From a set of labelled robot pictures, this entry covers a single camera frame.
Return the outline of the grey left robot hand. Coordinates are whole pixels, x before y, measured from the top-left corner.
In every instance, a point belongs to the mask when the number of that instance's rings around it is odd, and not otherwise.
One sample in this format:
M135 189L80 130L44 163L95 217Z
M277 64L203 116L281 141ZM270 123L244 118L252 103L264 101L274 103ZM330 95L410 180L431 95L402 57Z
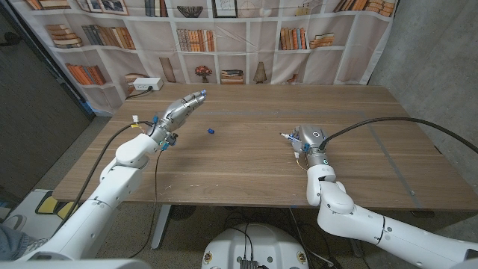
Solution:
M149 136L157 143L164 140L176 129L184 125L187 117L202 105L205 100L206 90L201 90L174 101L165 110L157 125L151 129Z

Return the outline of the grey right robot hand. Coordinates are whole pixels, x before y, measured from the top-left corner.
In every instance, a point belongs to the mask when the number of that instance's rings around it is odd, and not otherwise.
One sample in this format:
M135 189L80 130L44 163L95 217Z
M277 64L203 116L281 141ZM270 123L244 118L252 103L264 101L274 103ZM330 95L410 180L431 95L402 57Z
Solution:
M291 137L294 138L291 142L294 152L305 156L308 167L329 163L325 150L319 149L326 139L326 133L322 128L311 124L296 126Z

